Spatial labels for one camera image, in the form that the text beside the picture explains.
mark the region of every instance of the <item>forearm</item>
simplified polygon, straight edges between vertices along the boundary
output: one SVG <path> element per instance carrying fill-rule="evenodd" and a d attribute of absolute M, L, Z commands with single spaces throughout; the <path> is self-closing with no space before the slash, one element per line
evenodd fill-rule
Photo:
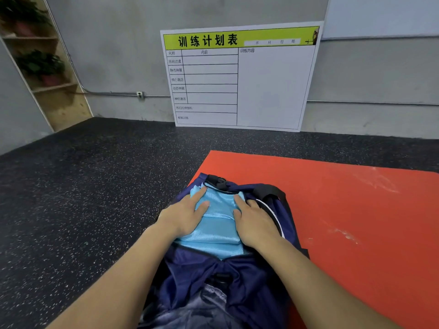
<path fill-rule="evenodd" d="M 338 285 L 283 238 L 257 249 L 284 283 L 309 329 L 399 328 Z"/>
<path fill-rule="evenodd" d="M 148 227 L 48 328 L 135 328 L 157 267 L 174 239 L 164 225 Z"/>

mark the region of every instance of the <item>black speckled floor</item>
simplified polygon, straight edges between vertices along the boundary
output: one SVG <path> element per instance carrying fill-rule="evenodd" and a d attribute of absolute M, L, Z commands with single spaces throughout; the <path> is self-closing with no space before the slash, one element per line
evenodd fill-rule
<path fill-rule="evenodd" d="M 0 328 L 42 328 L 132 245 L 210 150 L 439 171 L 439 141 L 92 118 L 0 157 Z"/>

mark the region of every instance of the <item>gray wall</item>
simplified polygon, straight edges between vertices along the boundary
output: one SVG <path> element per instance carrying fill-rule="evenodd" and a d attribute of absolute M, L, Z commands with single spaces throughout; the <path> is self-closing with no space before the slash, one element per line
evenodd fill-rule
<path fill-rule="evenodd" d="M 47 1 L 88 90 L 169 95 L 160 30 L 321 21 L 328 0 Z M 438 47 L 438 38 L 321 42 L 308 99 L 439 104 Z M 168 98 L 89 103 L 96 116 L 173 121 Z M 437 124 L 439 107 L 308 103 L 302 130 L 439 138 Z"/>
<path fill-rule="evenodd" d="M 0 42 L 0 154 L 52 133 Z"/>

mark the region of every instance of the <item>wooden shelving unit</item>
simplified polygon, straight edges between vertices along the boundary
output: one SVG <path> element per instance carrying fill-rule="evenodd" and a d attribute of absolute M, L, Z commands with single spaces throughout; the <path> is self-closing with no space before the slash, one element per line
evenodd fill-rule
<path fill-rule="evenodd" d="M 35 2 L 39 9 L 47 11 L 44 0 L 30 1 Z M 44 28 L 39 27 L 36 31 L 40 36 L 20 37 L 14 34 L 13 24 L 0 20 L 2 39 L 14 60 L 21 54 L 37 49 L 58 55 L 65 64 L 64 80 L 57 86 L 44 86 L 36 76 L 30 76 L 18 68 L 52 128 L 59 131 L 92 117 L 84 92 L 78 84 L 54 23 L 52 27 L 49 25 L 45 25 Z"/>

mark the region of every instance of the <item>orange mat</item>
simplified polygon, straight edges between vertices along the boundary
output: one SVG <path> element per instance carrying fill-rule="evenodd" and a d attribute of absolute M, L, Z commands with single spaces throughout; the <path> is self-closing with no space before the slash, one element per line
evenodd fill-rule
<path fill-rule="evenodd" d="M 287 194 L 302 247 L 405 328 L 439 328 L 439 174 L 211 151 L 200 172 Z"/>

